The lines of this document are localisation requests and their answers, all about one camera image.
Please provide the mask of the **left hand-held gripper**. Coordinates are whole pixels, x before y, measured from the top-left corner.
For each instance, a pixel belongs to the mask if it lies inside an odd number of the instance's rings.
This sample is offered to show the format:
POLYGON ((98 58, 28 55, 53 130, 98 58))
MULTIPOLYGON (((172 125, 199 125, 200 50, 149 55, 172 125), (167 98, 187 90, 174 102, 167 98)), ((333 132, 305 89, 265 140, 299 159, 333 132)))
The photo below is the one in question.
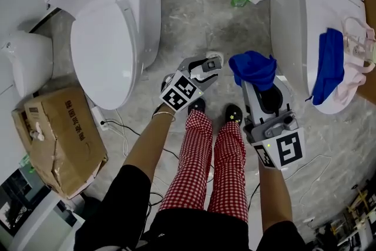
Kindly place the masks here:
POLYGON ((201 66, 207 61, 205 56, 193 56, 184 59, 172 78, 166 82, 159 98, 175 112, 180 112, 196 99, 203 96, 203 91, 210 87, 218 78, 218 74, 212 74, 203 80, 188 77, 192 69, 201 66))

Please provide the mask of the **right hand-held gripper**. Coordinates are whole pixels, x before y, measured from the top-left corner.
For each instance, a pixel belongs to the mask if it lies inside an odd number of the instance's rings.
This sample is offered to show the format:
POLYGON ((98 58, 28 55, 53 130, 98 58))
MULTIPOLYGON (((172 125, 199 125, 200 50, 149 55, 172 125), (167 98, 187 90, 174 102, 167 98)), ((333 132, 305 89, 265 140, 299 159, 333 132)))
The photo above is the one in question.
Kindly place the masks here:
POLYGON ((285 84, 274 79, 268 89, 261 90, 242 81, 241 87, 248 113, 243 131, 262 165, 283 169, 304 159, 304 129, 290 111, 291 97, 285 84))

